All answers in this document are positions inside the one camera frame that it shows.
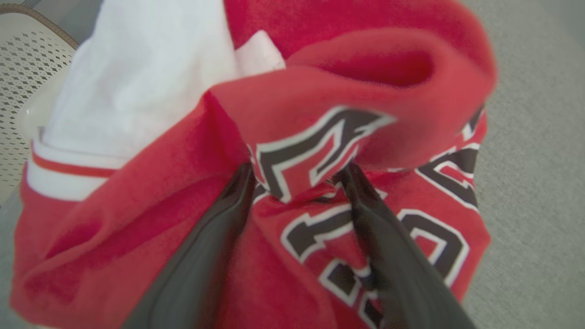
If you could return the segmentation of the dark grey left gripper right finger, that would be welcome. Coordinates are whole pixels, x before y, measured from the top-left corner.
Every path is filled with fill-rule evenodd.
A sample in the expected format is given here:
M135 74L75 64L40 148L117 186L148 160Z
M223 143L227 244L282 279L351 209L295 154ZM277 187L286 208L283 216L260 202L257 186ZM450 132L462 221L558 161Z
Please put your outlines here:
M415 209L395 215L356 164L337 177L370 257L387 326L474 329L446 283L468 252L462 236Z

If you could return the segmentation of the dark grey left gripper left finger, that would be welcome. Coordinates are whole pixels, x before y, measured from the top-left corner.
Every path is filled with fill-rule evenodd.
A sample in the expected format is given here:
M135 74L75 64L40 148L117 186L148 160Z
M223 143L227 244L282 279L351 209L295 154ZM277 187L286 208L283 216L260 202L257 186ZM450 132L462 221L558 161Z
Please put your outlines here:
M250 213L253 168L241 165L142 296L124 329L211 329L234 245Z

